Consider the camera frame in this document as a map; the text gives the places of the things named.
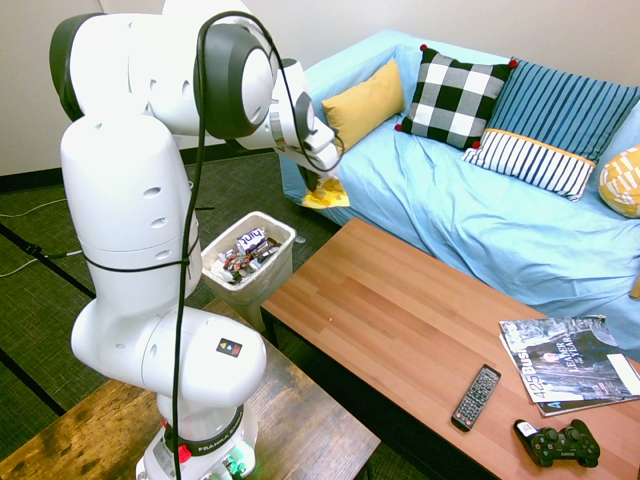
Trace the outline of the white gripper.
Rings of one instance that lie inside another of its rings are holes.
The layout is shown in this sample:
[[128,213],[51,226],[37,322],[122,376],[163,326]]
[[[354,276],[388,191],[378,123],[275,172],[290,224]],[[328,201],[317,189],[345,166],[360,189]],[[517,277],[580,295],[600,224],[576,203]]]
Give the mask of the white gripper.
[[318,187],[319,174],[338,171],[340,154],[334,141],[333,130],[317,117],[294,119],[284,124],[284,142],[275,150],[299,165],[306,189],[313,192]]

